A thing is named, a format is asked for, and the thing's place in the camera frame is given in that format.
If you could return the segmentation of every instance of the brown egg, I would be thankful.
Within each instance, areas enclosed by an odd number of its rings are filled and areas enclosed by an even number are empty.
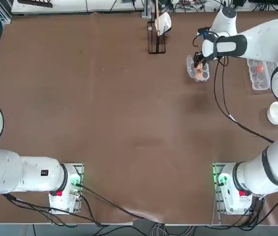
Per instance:
[[[256,67],[256,70],[257,70],[258,73],[262,73],[262,71],[263,71],[263,65],[258,65],[258,66]]]
[[[196,79],[203,80],[202,70],[197,70],[197,72],[196,72]]]

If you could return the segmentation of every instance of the brown table surface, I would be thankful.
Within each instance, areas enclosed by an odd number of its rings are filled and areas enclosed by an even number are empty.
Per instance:
[[[0,148],[83,162],[88,187],[151,220],[210,224],[212,162],[249,160],[268,145],[218,110],[213,96],[216,62],[210,63],[207,83],[196,83],[187,74],[196,30],[211,25],[215,15],[173,14],[164,55],[147,53],[146,21],[139,14],[15,17],[0,41],[5,117]],[[277,12],[238,13],[238,32],[274,18]],[[266,118],[275,99],[269,92],[253,92],[245,59],[229,60],[225,91],[238,121],[278,137],[278,127]],[[47,193],[15,195],[48,206]],[[86,196],[98,221],[133,220]],[[276,199],[278,194],[267,197],[265,209]],[[82,214],[89,216],[85,207]],[[265,224],[278,225],[278,209],[269,219]],[[47,220],[0,196],[0,222]],[[232,222],[234,217],[223,218],[225,224]]]

